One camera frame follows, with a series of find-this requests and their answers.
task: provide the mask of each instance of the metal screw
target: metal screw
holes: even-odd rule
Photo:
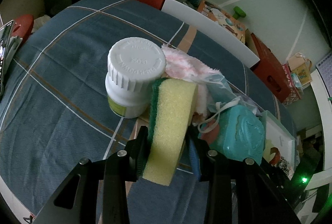
[[[118,157],[124,157],[125,155],[127,155],[127,151],[126,150],[120,150],[117,152],[117,156]]]
[[[209,150],[207,154],[211,157],[215,157],[218,154],[218,152],[216,150]]]
[[[253,159],[251,159],[251,158],[246,159],[246,164],[253,165],[254,163],[255,163],[255,161]]]
[[[81,165],[85,165],[85,164],[87,164],[89,162],[89,159],[88,158],[81,158],[80,159],[80,164]]]

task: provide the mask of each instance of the sponge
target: sponge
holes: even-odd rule
[[[163,78],[152,86],[148,142],[151,145],[143,178],[168,186],[178,165],[185,133],[197,98],[197,84]]]

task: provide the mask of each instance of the pink cloth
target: pink cloth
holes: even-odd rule
[[[202,115],[204,120],[208,113],[206,106],[209,92],[203,80],[212,74],[219,74],[220,71],[213,70],[181,50],[169,48],[167,45],[163,45],[161,49],[166,57],[166,73],[170,77],[198,83],[195,112]]]

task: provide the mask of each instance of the white board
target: white board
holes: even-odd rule
[[[247,67],[252,67],[259,61],[258,56],[235,38],[231,32],[194,9],[175,0],[165,0],[161,11],[196,27],[203,34],[223,46]]]
[[[269,116],[266,118],[266,139],[279,149],[280,154],[294,168],[295,138],[285,128],[278,126]]]

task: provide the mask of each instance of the white shelf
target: white shelf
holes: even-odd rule
[[[232,33],[194,9],[175,0],[165,0],[161,11],[196,27],[203,34],[223,46],[247,67],[250,68],[259,61],[258,56],[235,38]]]
[[[315,189],[332,182],[332,168],[316,173],[312,176],[305,190]]]
[[[324,164],[323,169],[332,168],[332,105],[331,101],[327,100],[329,95],[325,88],[324,82],[318,72],[315,70],[312,74],[311,87],[315,94],[320,117],[323,125],[323,140],[324,140]]]

